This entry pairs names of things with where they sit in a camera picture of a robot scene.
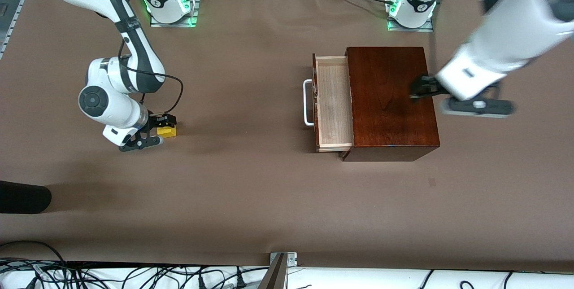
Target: white surface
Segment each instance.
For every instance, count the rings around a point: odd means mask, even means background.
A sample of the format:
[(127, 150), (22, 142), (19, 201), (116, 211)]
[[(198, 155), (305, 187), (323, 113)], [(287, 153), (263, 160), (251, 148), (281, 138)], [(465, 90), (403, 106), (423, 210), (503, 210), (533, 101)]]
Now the white surface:
[[(221, 269), (226, 276), (235, 274), (235, 267), (207, 268)], [(100, 278), (125, 279), (126, 275), (133, 269), (102, 269), (90, 270), (92, 274)], [(197, 268), (188, 268), (189, 272)], [(139, 289), (141, 284), (149, 279), (156, 269), (152, 269), (128, 280), (125, 289)], [(287, 279), (288, 289), (299, 289), (306, 285), (311, 285), (310, 289), (418, 289), (428, 274), (428, 270), (408, 270), (408, 269), (350, 269), (350, 268), (290, 268)], [(252, 283), (260, 281), (265, 274), (265, 270), (244, 273), (244, 281)], [(476, 289), (502, 289), (506, 272), (484, 272), (484, 271), (435, 271), (430, 276), (425, 289), (458, 289), (462, 280), (469, 281)], [(25, 287), (32, 279), (31, 271), (13, 271), (0, 276), (2, 289), (20, 289)], [(185, 276), (175, 276), (183, 282)], [(203, 276), (207, 289), (222, 280), (219, 272), (207, 273)], [(236, 278), (227, 283), (236, 284)], [(107, 283), (110, 289), (120, 289), (121, 283)], [(197, 276), (186, 285), (186, 289), (196, 289)], [(55, 289), (53, 285), (46, 285), (47, 289)], [(96, 288), (88, 284), (89, 289)], [(163, 277), (157, 285), (158, 289), (176, 289), (177, 283), (167, 277)], [(574, 288), (574, 275), (555, 275), (546, 273), (513, 273), (508, 281), (507, 289), (572, 289)]]

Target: open drawer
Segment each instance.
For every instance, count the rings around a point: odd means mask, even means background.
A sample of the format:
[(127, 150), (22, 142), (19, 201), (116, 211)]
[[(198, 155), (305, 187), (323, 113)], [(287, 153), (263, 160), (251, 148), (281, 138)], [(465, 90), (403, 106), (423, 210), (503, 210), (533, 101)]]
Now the open drawer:
[(410, 99), (426, 74), (421, 47), (349, 47), (345, 56), (313, 55), (314, 126), (318, 152), (343, 161), (409, 162), (440, 145), (432, 98)]

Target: brown tabletop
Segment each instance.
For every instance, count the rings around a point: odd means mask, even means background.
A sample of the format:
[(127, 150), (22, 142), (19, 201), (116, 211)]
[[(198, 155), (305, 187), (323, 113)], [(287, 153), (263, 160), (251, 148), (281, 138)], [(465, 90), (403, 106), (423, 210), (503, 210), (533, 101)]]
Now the brown tabletop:
[(246, 265), (292, 250), (307, 266), (571, 270), (572, 42), (505, 80), (512, 117), (437, 110), (441, 147), (416, 162), (341, 162), (303, 124), (312, 53), (424, 46), (435, 72), (479, 22), (476, 0), (443, 0), (433, 56), (429, 34), (388, 32), (374, 1), (202, 0), (194, 29), (145, 28), (185, 82), (178, 137), (121, 153), (76, 104), (90, 61), (117, 54), (113, 23), (26, 0), (0, 60), (0, 179), (51, 185), (54, 200), (0, 215), (0, 240), (68, 260)]

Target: wood grain panel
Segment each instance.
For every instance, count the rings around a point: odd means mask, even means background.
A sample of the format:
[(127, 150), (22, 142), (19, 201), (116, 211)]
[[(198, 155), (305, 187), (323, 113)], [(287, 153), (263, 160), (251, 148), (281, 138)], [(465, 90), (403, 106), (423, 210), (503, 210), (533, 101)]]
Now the wood grain panel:
[(317, 123), (320, 152), (352, 146), (351, 91), (345, 56), (315, 57)]
[(349, 47), (354, 148), (439, 146), (432, 98), (413, 102), (410, 83), (427, 72), (422, 47)]

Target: yellow block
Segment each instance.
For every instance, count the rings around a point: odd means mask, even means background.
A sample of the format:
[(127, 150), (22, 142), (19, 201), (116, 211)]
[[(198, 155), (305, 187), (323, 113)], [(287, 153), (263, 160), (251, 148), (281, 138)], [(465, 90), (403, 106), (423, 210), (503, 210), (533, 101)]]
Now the yellow block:
[(157, 128), (157, 135), (161, 136), (162, 138), (171, 138), (178, 134), (176, 133), (175, 126), (174, 127), (165, 126)]

